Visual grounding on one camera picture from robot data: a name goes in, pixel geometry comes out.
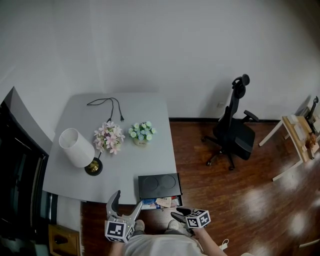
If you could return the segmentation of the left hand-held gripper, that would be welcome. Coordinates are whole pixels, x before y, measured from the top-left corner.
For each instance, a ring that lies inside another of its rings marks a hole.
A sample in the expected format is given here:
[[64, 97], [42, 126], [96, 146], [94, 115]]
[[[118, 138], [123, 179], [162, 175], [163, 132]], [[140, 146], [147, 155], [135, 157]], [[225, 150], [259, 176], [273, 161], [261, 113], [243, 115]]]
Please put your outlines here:
[[135, 231], [135, 221], [138, 218], [143, 202], [136, 204], [130, 215], [119, 216], [119, 199], [121, 191], [117, 190], [106, 204], [107, 220], [104, 225], [105, 237], [115, 243], [128, 243]]

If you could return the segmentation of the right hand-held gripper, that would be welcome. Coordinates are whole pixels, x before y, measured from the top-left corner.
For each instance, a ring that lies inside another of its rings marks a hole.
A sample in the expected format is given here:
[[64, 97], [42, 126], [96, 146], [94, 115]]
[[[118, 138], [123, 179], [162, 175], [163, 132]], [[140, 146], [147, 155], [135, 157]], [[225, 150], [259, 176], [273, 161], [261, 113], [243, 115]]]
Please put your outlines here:
[[211, 222], [208, 210], [193, 209], [190, 207], [177, 207], [176, 210], [181, 214], [171, 212], [171, 216], [176, 221], [184, 224], [183, 227], [191, 235], [194, 235], [194, 230], [205, 228]]

